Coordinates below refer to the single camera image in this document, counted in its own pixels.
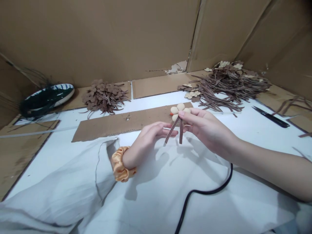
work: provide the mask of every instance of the black scissors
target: black scissors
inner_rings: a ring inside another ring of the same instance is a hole
[[[276,118],[275,116],[268,114],[267,112],[259,109],[258,107],[253,106],[253,108],[258,111],[260,114],[264,115],[265,117],[267,117],[268,119],[270,119],[271,121],[273,121],[274,123],[278,124],[279,126],[283,127],[283,128],[287,128],[290,125],[288,123],[285,123],[284,121],[281,121],[280,119]]]

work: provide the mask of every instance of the plate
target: plate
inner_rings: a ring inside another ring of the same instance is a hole
[[[72,97],[72,95],[74,94],[74,92],[75,92],[74,86],[73,86],[72,84],[57,84],[57,85],[52,86],[52,89],[64,89],[64,90],[66,90],[66,89],[70,89],[70,88],[72,88],[73,90],[72,90],[67,96],[65,96],[65,97],[62,98],[61,100],[57,101],[57,102],[54,104],[54,106],[52,106],[51,108],[57,107],[57,106],[63,104],[64,102],[68,101],[68,100]],[[29,98],[32,97],[32,96],[35,96],[36,94],[38,94],[38,93],[40,93],[40,92],[42,92],[42,91],[44,91],[44,90],[46,90],[46,89],[41,89],[41,90],[39,90],[39,91],[33,93],[32,95],[30,95],[29,97],[27,97],[25,100],[29,99]]]

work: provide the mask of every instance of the orange scrunchie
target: orange scrunchie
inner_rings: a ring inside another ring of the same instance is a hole
[[[127,182],[137,172],[136,167],[128,170],[123,164],[123,154],[130,146],[122,146],[112,155],[113,173],[116,181]]]

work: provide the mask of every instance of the cardboard piece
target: cardboard piece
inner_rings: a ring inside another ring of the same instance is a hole
[[[0,129],[18,113],[19,103],[36,91],[36,86],[0,55]]]
[[[124,86],[121,86],[121,89],[123,91],[128,90],[128,93],[126,95],[131,100],[131,81],[120,82],[120,83],[116,83],[116,84],[118,84],[118,85],[124,84]],[[87,105],[85,105],[82,102],[82,95],[89,89],[90,89],[90,87],[75,89],[74,95],[66,103],[54,108],[51,112],[60,112],[60,111],[67,111],[67,110],[73,110],[73,109],[87,107]]]
[[[199,2],[1,1],[1,52],[76,88],[165,75],[188,60]]]
[[[270,1],[201,1],[187,72],[233,61]]]
[[[292,94],[291,92],[288,92],[276,85],[272,85],[270,87],[270,91],[266,93],[260,93],[257,96],[257,100],[263,103],[264,105],[266,105],[267,107],[269,107],[270,109],[277,111],[285,100],[292,99],[293,97],[295,97],[295,95]],[[294,104],[307,107],[302,102],[295,102]],[[296,107],[296,106],[291,106],[287,110],[287,112],[284,114],[284,116],[295,116],[295,115],[301,115],[305,113],[309,113],[309,110],[305,110],[303,108]]]
[[[0,136],[41,132],[54,129],[59,120],[32,123],[27,125],[9,125],[0,131]],[[0,138],[0,199],[3,200],[11,188],[22,176],[29,163],[36,156],[50,133],[12,138]]]
[[[289,100],[293,97],[295,97],[295,95],[291,92],[282,89],[276,85],[272,85],[270,87],[270,91],[266,93],[260,93],[257,96],[257,100],[266,105],[268,108],[272,109],[273,111],[276,111],[280,108],[285,100]],[[294,104],[307,107],[302,102],[295,102]],[[312,132],[312,113],[309,110],[305,110],[296,106],[291,106],[284,116],[294,116],[287,121],[295,125],[299,129],[303,130],[304,132]]]
[[[311,2],[272,1],[237,56],[244,67],[312,100]]]
[[[306,133],[312,132],[312,113],[295,116],[288,119],[288,122],[291,122],[293,125]]]
[[[193,105],[184,103],[185,107]],[[144,126],[157,121],[171,123],[170,108],[176,106],[162,106],[147,110],[128,112],[81,121],[72,142],[89,141],[99,137],[114,136],[121,133],[139,131]]]
[[[205,71],[198,71],[194,74],[201,75]],[[159,77],[151,77],[141,80],[132,81],[133,98],[149,97],[159,94],[171,93],[179,91],[178,85],[187,84],[189,81],[196,80],[191,73],[180,73]]]

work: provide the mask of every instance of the black cable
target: black cable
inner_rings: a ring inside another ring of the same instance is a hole
[[[200,190],[195,190],[194,189],[194,190],[192,190],[192,191],[190,191],[188,193],[188,195],[186,196],[184,205],[183,205],[183,209],[182,209],[182,213],[181,213],[181,217],[180,217],[178,226],[176,227],[176,230],[175,230],[175,234],[179,234],[179,232],[180,232],[180,229],[181,229],[181,226],[182,226],[182,223],[183,223],[183,219],[184,219],[184,215],[185,215],[185,212],[186,212],[186,208],[187,208],[187,205],[188,205],[189,197],[191,196],[191,194],[192,193],[199,193],[199,194],[202,194],[202,195],[212,195],[212,194],[218,193],[218,192],[223,190],[228,185],[228,183],[230,182],[230,180],[232,178],[232,174],[233,174],[233,164],[231,163],[230,175],[229,175],[228,179],[224,182],[224,184],[221,185],[219,188],[211,190],[211,191],[200,191]]]

